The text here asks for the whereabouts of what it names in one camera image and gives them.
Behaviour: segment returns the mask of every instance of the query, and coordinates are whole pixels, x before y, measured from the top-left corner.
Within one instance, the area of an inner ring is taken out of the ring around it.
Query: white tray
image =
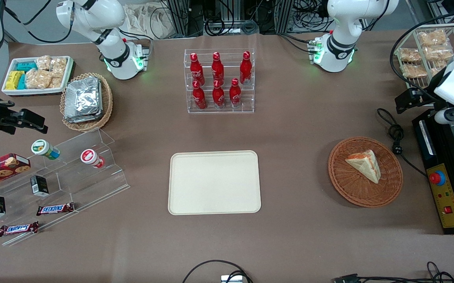
[[[66,69],[64,70],[64,75],[63,75],[63,81],[61,82],[61,86],[58,88],[46,88],[44,90],[40,89],[33,89],[33,90],[6,90],[5,89],[5,84],[6,81],[8,80],[8,75],[10,75],[10,72],[15,70],[15,66],[17,63],[21,62],[30,62],[34,61],[38,57],[28,57],[28,58],[16,58],[12,59],[12,62],[10,63],[10,66],[8,67],[7,74],[5,75],[5,80],[2,85],[2,92],[5,93],[8,96],[36,96],[36,95],[49,95],[49,94],[61,94],[63,89],[66,87],[66,84],[68,84],[68,80],[71,74],[71,69],[73,68],[73,63],[74,60],[70,56],[52,56],[52,57],[62,57],[66,58]]]
[[[177,153],[171,157],[172,215],[256,213],[260,210],[254,151]]]

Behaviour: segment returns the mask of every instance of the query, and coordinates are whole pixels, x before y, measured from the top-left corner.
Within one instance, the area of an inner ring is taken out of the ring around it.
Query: teal snack package
[[[19,83],[17,84],[18,90],[25,90],[26,89],[26,76],[21,75],[19,79]]]
[[[36,63],[33,61],[17,63],[17,65],[15,66],[15,70],[23,70],[24,72],[27,72],[33,68],[37,68]]]

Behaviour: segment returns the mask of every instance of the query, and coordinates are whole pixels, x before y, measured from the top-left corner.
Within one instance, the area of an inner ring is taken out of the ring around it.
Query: snickers bar
[[[37,216],[42,214],[68,213],[75,210],[74,203],[57,204],[55,206],[38,206]]]
[[[8,236],[15,233],[26,233],[26,232],[38,232],[38,221],[26,224],[26,225],[17,225],[17,226],[5,226],[3,225],[0,228],[0,237],[1,236]]]

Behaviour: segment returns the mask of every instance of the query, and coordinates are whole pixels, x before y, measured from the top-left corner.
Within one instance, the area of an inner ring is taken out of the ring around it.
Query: white bottle with green cap
[[[60,154],[58,148],[51,145],[47,140],[36,140],[31,145],[31,151],[34,154],[43,155],[50,160],[58,158]]]

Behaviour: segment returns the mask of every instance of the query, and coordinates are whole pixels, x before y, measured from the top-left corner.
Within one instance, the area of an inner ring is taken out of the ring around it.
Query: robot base
[[[327,46],[327,40],[330,36],[330,34],[325,34],[307,44],[307,49],[312,52],[312,54],[309,54],[309,59],[311,64],[319,65],[327,72],[340,72],[352,61],[354,50],[349,55],[344,53],[343,59],[337,59]]]
[[[137,73],[143,71],[146,65],[145,60],[143,59],[141,45],[136,45],[130,41],[126,42],[126,44],[129,47],[129,56],[122,62],[121,66],[110,66],[105,60],[108,70],[112,72],[113,76],[117,79],[131,79],[137,75]]]

